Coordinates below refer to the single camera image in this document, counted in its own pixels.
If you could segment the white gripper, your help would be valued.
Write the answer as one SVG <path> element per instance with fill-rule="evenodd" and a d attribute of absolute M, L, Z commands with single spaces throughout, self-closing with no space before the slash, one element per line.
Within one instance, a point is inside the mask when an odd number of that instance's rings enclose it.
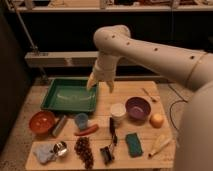
<path fill-rule="evenodd" d="M 92 73 L 90 74 L 86 89 L 90 90 L 98 81 L 105 81 L 109 92 L 113 93 L 115 79 L 115 62 L 114 61 L 95 61 Z"/>

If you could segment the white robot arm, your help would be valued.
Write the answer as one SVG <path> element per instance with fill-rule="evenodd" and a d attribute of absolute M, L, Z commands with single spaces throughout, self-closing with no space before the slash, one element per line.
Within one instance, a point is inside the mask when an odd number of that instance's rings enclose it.
<path fill-rule="evenodd" d="M 213 171 L 213 53 L 135 40 L 125 25 L 97 29 L 93 42 L 99 55 L 88 87 L 104 81 L 113 89 L 125 57 L 194 92 L 180 122 L 174 171 Z"/>

